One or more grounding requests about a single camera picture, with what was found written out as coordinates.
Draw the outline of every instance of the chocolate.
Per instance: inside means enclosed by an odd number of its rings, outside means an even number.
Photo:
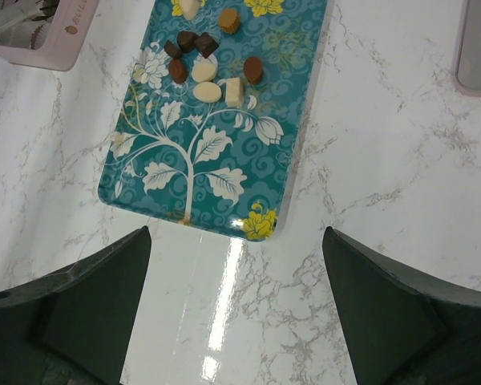
[[[169,75],[175,83],[182,84],[187,80],[188,72],[185,65],[179,59],[173,59],[169,63]]]
[[[227,34],[235,34],[241,26],[239,13],[233,8],[227,8],[219,17],[219,27]]]
[[[181,30],[176,37],[176,42],[178,43],[178,47],[180,47],[182,52],[187,54],[194,49],[194,42],[197,38],[198,35],[194,32],[190,32],[188,30]]]
[[[216,40],[207,32],[201,34],[201,36],[194,41],[194,45],[204,58],[210,56],[219,47]]]
[[[244,75],[250,84],[258,84],[262,81],[264,68],[262,61],[256,56],[251,56],[244,62]]]
[[[168,54],[174,59],[179,59],[182,57],[181,49],[177,47],[175,44],[173,44],[172,42],[170,42],[169,40],[164,45],[164,51],[166,51],[166,54]]]

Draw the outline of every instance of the white marble surface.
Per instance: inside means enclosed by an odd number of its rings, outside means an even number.
[[[327,225],[481,290],[481,99],[452,76],[463,0],[330,0],[289,212],[261,244],[98,200],[152,5],[102,0],[68,73],[0,59],[0,290],[148,224],[126,385],[355,384]]]

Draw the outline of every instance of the floral patterned tray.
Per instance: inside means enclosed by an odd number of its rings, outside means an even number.
[[[156,0],[99,183],[108,205],[250,241],[277,223],[325,0],[202,0],[186,21],[179,0]],[[236,8],[242,25],[223,34],[217,20]],[[168,75],[163,46],[181,30],[207,31],[219,49],[216,82],[241,77],[256,55],[264,79],[245,82],[245,104],[203,104]],[[189,70],[197,60],[184,56]]]

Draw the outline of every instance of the floral pattern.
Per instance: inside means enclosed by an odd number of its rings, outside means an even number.
[[[267,14],[280,14],[283,12],[281,4],[284,0],[244,0],[246,6],[253,8],[253,16],[259,18]]]
[[[273,235],[278,216],[276,210],[267,210],[260,203],[251,206],[249,217],[243,220],[242,230],[250,241],[259,241]]]
[[[204,6],[206,1],[207,0],[201,0],[201,6]],[[184,14],[180,6],[180,0],[171,0],[171,4],[173,5],[173,12],[171,13],[173,16],[181,16]]]
[[[99,197],[137,213],[263,241],[277,225],[325,2],[201,4],[189,22],[170,16],[181,12],[179,0],[156,1],[111,138]],[[226,7],[243,14],[242,30],[228,38],[208,21]],[[242,76],[246,55],[264,58],[265,76],[256,86],[245,83],[242,106],[201,103],[192,95],[191,78],[172,82],[163,44],[176,41],[181,30],[207,31],[218,39],[220,48],[209,58],[193,51],[181,60],[188,69],[201,60],[216,64],[215,82],[223,90],[226,79]]]

